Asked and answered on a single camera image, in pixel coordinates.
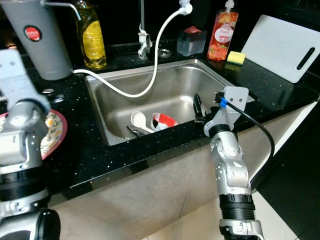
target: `stainless steel sink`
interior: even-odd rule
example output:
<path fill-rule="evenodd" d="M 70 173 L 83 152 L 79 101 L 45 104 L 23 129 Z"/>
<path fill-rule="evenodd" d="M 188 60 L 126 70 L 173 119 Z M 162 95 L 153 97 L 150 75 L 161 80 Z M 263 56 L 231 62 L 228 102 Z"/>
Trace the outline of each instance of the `stainless steel sink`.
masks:
<path fill-rule="evenodd" d="M 148 86 L 153 69 L 148 66 L 99 75 L 126 93 L 138 94 Z M 124 97 L 94 77 L 87 76 L 86 80 L 102 135 L 109 146 L 134 138 L 127 125 L 131 124 L 131 114 L 135 111 L 145 114 L 149 128 L 153 113 L 164 113 L 179 124 L 186 123 L 195 117 L 195 94 L 200 96 L 203 109 L 208 111 L 213 105 L 215 92 L 232 86 L 196 59 L 159 65 L 153 87 L 138 98 Z"/>

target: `decorative plate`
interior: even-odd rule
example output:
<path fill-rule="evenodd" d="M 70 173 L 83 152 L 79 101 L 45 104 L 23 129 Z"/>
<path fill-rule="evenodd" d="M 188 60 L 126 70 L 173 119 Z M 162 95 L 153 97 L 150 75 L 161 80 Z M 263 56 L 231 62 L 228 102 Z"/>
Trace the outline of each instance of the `decorative plate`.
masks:
<path fill-rule="evenodd" d="M 0 131 L 3 129 L 7 114 L 8 113 L 4 113 L 0 115 Z M 64 140 L 68 129 L 65 117 L 60 112 L 53 109 L 51 109 L 46 116 L 45 124 L 49 131 L 40 144 L 42 160 L 56 150 Z"/>

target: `yellow dish soap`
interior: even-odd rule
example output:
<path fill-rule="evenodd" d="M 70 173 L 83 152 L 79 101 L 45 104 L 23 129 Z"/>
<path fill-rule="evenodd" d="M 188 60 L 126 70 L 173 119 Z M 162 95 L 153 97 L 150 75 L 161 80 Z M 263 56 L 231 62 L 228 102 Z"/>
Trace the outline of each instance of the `yellow dish soap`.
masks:
<path fill-rule="evenodd" d="M 75 0 L 81 20 L 76 19 L 78 40 L 84 63 L 92 69 L 102 69 L 107 65 L 104 39 L 95 7 L 88 0 Z"/>

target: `robotic arm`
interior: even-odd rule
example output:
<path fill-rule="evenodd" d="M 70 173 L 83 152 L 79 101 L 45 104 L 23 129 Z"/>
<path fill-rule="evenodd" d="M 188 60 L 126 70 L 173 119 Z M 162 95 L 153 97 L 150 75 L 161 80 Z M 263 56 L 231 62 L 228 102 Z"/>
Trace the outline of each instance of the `robotic arm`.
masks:
<path fill-rule="evenodd" d="M 51 107 L 17 50 L 0 51 L 0 89 L 8 109 L 0 132 L 0 240 L 57 240 L 60 219 L 47 209 L 51 196 L 40 152 Z"/>
<path fill-rule="evenodd" d="M 249 90 L 226 86 L 223 92 L 216 94 L 243 111 Z M 201 100 L 197 95 L 194 100 L 196 120 L 201 120 Z M 211 155 L 215 163 L 222 213 L 219 228 L 225 240 L 264 240 L 261 223 L 255 218 L 256 208 L 243 151 L 237 136 L 231 132 L 239 116 L 240 113 L 222 101 L 214 118 L 203 128 L 205 135 L 211 138 Z"/>

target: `red hand soap bottle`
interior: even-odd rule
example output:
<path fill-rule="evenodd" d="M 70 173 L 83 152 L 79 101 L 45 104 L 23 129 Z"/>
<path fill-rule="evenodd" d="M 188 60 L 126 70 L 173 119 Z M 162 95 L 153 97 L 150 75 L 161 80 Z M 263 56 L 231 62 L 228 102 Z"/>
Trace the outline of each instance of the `red hand soap bottle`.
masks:
<path fill-rule="evenodd" d="M 231 11 L 235 3 L 227 0 L 226 9 L 218 10 L 216 13 L 212 36 L 209 44 L 207 58 L 210 60 L 225 60 L 228 53 L 229 44 L 238 19 L 238 13 Z"/>

